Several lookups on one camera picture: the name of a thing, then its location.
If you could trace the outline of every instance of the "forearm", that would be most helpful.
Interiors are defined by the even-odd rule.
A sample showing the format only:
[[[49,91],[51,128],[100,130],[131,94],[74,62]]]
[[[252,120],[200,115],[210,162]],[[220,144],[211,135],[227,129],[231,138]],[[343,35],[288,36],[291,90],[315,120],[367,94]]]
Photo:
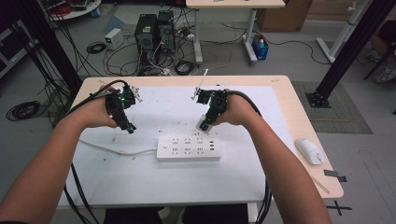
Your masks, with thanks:
[[[285,223],[331,223],[309,173],[258,115],[244,125],[254,142],[262,169]]]
[[[0,206],[0,220],[50,223],[83,128],[64,119],[22,171]]]

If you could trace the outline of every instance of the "cardboard box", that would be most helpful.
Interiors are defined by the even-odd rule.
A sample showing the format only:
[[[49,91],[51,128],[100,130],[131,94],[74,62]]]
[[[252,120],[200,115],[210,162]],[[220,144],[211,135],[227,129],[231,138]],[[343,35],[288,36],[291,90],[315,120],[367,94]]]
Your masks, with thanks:
[[[289,0],[282,8],[260,9],[257,13],[260,30],[264,32],[298,32],[303,28],[313,0]]]
[[[260,46],[260,42],[263,40],[264,46]],[[253,41],[251,43],[251,47],[253,47],[254,52],[256,53],[256,57],[258,60],[265,60],[267,58],[268,53],[268,43],[264,39],[263,35],[254,35]]]

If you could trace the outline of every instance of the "person's left arm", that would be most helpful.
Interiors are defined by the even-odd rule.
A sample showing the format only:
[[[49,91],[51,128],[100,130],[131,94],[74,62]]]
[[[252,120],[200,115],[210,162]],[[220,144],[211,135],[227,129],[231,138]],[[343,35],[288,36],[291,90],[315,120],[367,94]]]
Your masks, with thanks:
[[[117,127],[105,108],[105,98],[89,102],[54,129],[48,142],[17,177],[0,204],[0,221],[50,223],[85,128]]]

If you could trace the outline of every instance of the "electrical outlet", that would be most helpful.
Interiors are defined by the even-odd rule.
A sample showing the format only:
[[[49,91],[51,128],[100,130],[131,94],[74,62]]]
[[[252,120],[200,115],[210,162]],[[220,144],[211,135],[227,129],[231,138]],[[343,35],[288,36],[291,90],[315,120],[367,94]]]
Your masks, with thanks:
[[[159,161],[218,161],[221,142],[211,136],[160,136]]]

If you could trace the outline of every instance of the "person's right arm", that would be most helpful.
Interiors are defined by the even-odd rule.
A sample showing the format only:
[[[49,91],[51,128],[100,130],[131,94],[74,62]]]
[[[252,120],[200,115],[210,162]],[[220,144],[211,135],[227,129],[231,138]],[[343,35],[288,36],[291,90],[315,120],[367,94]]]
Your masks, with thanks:
[[[243,125],[249,132],[284,223],[332,223],[311,176],[242,97],[228,96],[227,111],[214,123]]]

